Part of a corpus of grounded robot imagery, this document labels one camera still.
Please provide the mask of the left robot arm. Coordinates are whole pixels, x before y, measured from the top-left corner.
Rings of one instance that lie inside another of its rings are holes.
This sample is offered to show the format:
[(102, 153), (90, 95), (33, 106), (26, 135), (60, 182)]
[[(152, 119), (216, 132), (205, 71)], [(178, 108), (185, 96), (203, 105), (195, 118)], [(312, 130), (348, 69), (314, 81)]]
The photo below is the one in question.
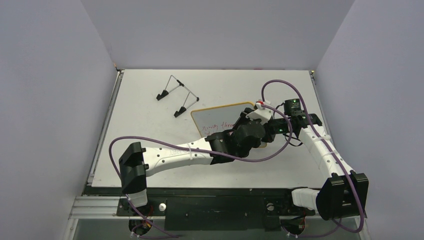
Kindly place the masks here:
[(215, 132), (176, 148), (142, 147), (131, 143), (118, 160), (121, 189), (130, 199), (129, 208), (136, 215), (149, 209), (147, 178), (162, 171), (190, 166), (214, 165), (246, 158), (253, 148), (261, 145), (266, 135), (264, 124), (272, 111), (258, 105), (246, 108), (230, 130)]

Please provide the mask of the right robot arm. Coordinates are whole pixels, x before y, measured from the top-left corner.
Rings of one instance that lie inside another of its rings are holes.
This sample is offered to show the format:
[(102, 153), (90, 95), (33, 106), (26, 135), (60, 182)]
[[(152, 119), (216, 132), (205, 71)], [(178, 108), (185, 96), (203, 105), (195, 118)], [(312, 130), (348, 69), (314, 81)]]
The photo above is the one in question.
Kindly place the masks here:
[(303, 207), (318, 212), (324, 220), (353, 216), (365, 218), (369, 180), (364, 173), (357, 173), (343, 160), (318, 116), (308, 113), (299, 98), (284, 102), (279, 119), (273, 118), (277, 109), (267, 102), (258, 101), (255, 105), (264, 111), (265, 124), (273, 127), (274, 133), (283, 134), (283, 128), (286, 128), (286, 133), (299, 139), (325, 178), (319, 190), (294, 189), (282, 199), (283, 209), (294, 214)]

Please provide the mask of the yellow framed whiteboard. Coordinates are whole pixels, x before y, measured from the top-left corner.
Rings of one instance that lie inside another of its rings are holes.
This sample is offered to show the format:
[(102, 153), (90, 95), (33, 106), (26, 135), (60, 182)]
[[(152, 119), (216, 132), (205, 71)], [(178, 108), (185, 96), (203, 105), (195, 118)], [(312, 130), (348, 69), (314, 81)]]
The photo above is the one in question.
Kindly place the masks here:
[(213, 133), (232, 129), (241, 112), (253, 107), (254, 104), (247, 101), (196, 109), (190, 115), (200, 136), (205, 138)]

